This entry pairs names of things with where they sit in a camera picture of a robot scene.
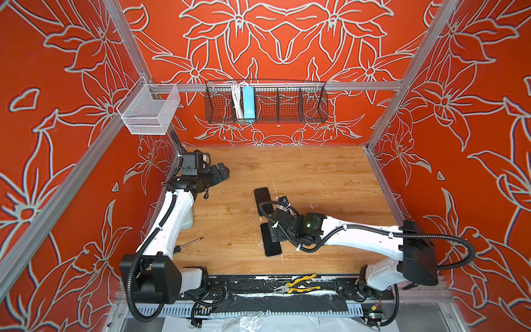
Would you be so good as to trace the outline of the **black smartphone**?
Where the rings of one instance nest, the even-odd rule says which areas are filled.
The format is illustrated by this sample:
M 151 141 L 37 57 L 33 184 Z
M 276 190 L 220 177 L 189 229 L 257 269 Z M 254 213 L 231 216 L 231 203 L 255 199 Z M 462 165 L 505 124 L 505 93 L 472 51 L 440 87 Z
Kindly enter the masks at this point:
M 263 211 L 266 214 L 272 214 L 274 209 L 271 202 L 271 197 L 269 193 L 269 189 L 267 187 L 257 188 L 254 189 L 254 198 L 257 204 L 257 210 L 260 217 L 264 216 Z M 260 209 L 260 204 L 266 202 L 266 204 L 263 205 L 263 209 Z

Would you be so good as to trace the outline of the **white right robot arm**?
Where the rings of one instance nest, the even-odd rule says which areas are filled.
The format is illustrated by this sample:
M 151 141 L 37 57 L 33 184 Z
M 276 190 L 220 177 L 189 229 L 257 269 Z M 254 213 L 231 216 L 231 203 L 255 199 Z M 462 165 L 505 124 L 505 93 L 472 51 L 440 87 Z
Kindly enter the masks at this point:
M 436 286 L 439 272 L 467 266 L 477 255 L 468 240 L 427 234 L 413 221 L 404 221 L 401 226 L 364 225 L 325 214 L 299 214 L 289 207 L 279 207 L 264 217 L 282 241 L 305 253 L 316 253 L 324 246 L 344 246 L 383 255 L 384 260 L 360 269 L 358 286 L 371 291 L 383 292 L 403 282 Z M 435 240 L 463 246 L 465 256 L 453 263 L 437 264 Z

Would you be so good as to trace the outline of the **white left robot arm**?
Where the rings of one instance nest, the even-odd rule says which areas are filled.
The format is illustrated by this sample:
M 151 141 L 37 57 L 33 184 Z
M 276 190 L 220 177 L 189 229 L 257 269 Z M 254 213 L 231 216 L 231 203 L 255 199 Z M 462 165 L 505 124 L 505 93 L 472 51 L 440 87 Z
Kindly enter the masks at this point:
M 222 299 L 205 301 L 210 286 L 206 268 L 179 269 L 173 257 L 179 252 L 176 241 L 184 228 L 193 224 L 193 205 L 197 196 L 228 180 L 230 170 L 223 163 L 212 164 L 209 154 L 199 150 L 181 153 L 176 173 L 163 184 L 164 200 L 160 212 L 135 253 L 120 262 L 130 314 L 138 322 L 156 319 L 167 304 L 180 297 L 195 307 L 216 307 Z

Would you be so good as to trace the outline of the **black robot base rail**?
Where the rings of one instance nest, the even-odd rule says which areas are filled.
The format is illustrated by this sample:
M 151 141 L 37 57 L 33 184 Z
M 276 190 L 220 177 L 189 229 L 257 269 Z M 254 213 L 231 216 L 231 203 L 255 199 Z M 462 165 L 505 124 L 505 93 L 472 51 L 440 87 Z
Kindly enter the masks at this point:
M 358 287 L 358 276 L 349 274 L 318 274 L 304 286 L 320 286 L 310 293 L 278 294 L 272 291 L 292 282 L 301 275 L 212 275 L 210 285 L 219 285 L 225 290 L 213 290 L 203 299 L 213 302 L 225 296 L 218 306 L 207 307 L 195 304 L 185 296 L 175 302 L 178 313 L 186 317 L 194 312 L 197 318 L 232 318 L 238 315 L 316 315 L 362 317 L 370 312 L 384 313 L 384 304 L 394 305 L 392 287 L 379 293 Z

